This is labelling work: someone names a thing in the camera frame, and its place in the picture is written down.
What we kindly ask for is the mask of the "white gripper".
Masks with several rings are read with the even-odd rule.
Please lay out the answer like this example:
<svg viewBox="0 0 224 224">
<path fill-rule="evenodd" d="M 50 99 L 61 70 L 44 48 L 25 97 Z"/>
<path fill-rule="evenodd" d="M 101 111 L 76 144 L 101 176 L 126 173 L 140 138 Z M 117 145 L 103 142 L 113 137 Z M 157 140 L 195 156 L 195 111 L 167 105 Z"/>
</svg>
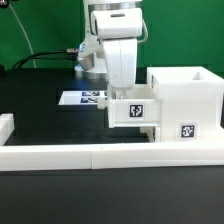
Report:
<svg viewBox="0 0 224 224">
<path fill-rule="evenodd" d="M 137 38 L 142 34 L 142 22 L 140 8 L 93 10 L 90 14 L 96 40 L 79 50 L 78 62 L 84 70 L 90 70 L 95 65 L 93 54 L 102 51 L 107 79 L 116 99 L 124 99 L 123 90 L 135 84 Z"/>
</svg>

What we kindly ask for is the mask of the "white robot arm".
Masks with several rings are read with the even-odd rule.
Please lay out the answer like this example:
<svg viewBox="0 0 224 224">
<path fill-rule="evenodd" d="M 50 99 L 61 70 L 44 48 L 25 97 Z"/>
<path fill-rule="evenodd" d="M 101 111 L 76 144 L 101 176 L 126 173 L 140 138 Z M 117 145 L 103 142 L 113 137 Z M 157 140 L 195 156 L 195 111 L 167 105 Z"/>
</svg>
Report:
<svg viewBox="0 0 224 224">
<path fill-rule="evenodd" d="M 85 38 L 78 52 L 84 71 L 104 69 L 117 99 L 135 85 L 142 0 L 83 0 Z"/>
</svg>

